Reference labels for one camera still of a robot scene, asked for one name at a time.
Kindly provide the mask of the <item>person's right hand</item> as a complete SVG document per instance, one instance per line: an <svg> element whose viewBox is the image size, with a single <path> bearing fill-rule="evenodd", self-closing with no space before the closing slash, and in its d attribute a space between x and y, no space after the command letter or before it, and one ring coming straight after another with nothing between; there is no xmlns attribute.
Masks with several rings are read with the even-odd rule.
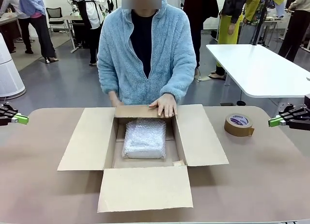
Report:
<svg viewBox="0 0 310 224"><path fill-rule="evenodd" d="M110 98L112 107L118 107L124 104L123 102L119 100L118 95L115 91L110 91L108 93L108 96Z"/></svg>

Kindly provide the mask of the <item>person's left hand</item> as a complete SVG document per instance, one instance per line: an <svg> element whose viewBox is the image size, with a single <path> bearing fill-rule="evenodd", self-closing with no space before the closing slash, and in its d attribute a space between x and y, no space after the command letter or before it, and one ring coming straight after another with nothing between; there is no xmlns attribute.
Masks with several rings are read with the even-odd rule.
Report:
<svg viewBox="0 0 310 224"><path fill-rule="evenodd" d="M170 118L177 115L177 103L170 93L163 94L160 98L149 105L149 108L157 108L157 116Z"/></svg>

